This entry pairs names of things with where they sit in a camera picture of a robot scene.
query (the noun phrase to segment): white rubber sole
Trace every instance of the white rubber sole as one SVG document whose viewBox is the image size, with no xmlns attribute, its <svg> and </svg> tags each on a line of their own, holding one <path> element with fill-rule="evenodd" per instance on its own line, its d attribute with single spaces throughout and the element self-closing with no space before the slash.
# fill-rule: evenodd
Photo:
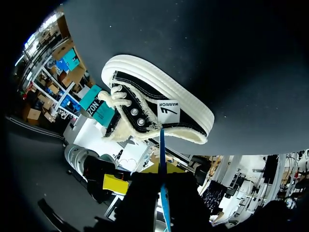
<svg viewBox="0 0 309 232">
<path fill-rule="evenodd" d="M 214 123 L 211 110 L 158 67 L 138 57 L 115 56 L 107 61 L 101 74 L 102 81 L 109 88 L 115 71 L 130 74 L 148 83 L 167 98 L 178 100 L 181 109 L 205 130 L 207 136 L 209 135 Z"/>
</svg>

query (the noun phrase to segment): fuzzy white lining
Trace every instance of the fuzzy white lining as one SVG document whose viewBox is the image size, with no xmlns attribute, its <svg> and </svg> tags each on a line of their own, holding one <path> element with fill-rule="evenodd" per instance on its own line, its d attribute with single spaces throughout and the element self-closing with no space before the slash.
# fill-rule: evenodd
<svg viewBox="0 0 309 232">
<path fill-rule="evenodd" d="M 150 128 L 147 128 L 150 130 L 149 132 L 140 133 L 133 128 L 121 106 L 117 106 L 117 110 L 121 115 L 121 119 L 119 120 L 118 124 L 116 125 L 111 135 L 104 139 L 121 142 L 128 139 L 130 135 L 134 136 L 138 140 L 146 140 L 149 138 L 158 137 L 162 125 L 158 122 L 157 116 L 152 112 L 147 102 L 145 101 L 147 97 L 128 83 L 116 80 L 113 80 L 113 82 L 128 87 L 136 95 L 136 97 L 140 100 L 140 104 L 142 106 L 144 113 L 147 115 L 148 120 L 150 120 L 153 124 Z M 192 128 L 173 127 L 173 128 L 167 128 L 164 131 L 166 136 L 174 136 L 177 138 L 188 140 L 193 143 L 204 144 L 207 142 L 207 138 L 205 135 L 199 133 L 198 131 Z"/>
</svg>

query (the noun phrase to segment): metal eyelet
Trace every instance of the metal eyelet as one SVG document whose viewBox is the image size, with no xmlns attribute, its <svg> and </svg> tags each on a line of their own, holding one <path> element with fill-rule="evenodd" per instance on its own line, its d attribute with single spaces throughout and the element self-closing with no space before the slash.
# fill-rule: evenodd
<svg viewBox="0 0 309 232">
<path fill-rule="evenodd" d="M 139 118 L 139 119 L 137 120 L 137 124 L 138 124 L 139 126 L 143 126 L 143 125 L 145 125 L 145 120 L 142 119 L 142 118 Z"/>
<path fill-rule="evenodd" d="M 136 116 L 138 113 L 139 113 L 139 110 L 136 109 L 136 108 L 133 108 L 133 109 L 131 110 L 131 114 L 132 114 L 133 116 Z"/>
</svg>

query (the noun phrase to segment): sneaker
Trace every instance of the sneaker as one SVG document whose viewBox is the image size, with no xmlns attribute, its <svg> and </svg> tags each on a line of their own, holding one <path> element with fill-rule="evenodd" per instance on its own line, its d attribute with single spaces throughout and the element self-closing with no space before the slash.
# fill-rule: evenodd
<svg viewBox="0 0 309 232">
<path fill-rule="evenodd" d="M 213 113 L 155 65 L 138 57 L 118 55 L 105 64 L 101 77 L 111 93 L 101 91 L 98 99 L 115 109 L 105 138 L 121 142 L 132 135 L 146 140 L 159 136 L 160 129 L 164 128 L 167 136 L 197 144 L 207 142 L 214 122 Z M 158 100 L 178 101 L 179 123 L 158 121 Z"/>
</svg>

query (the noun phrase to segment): white shoelace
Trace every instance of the white shoelace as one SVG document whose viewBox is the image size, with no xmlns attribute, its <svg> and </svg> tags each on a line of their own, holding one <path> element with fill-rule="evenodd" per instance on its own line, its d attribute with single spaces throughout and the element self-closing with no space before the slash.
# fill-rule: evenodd
<svg viewBox="0 0 309 232">
<path fill-rule="evenodd" d="M 111 94 L 106 91 L 101 91 L 98 94 L 98 99 L 106 102 L 107 106 L 110 108 L 115 108 L 116 106 L 125 105 L 130 106 L 132 101 L 124 99 L 126 98 L 125 92 L 120 92 L 122 86 L 115 86 L 111 88 Z"/>
</svg>

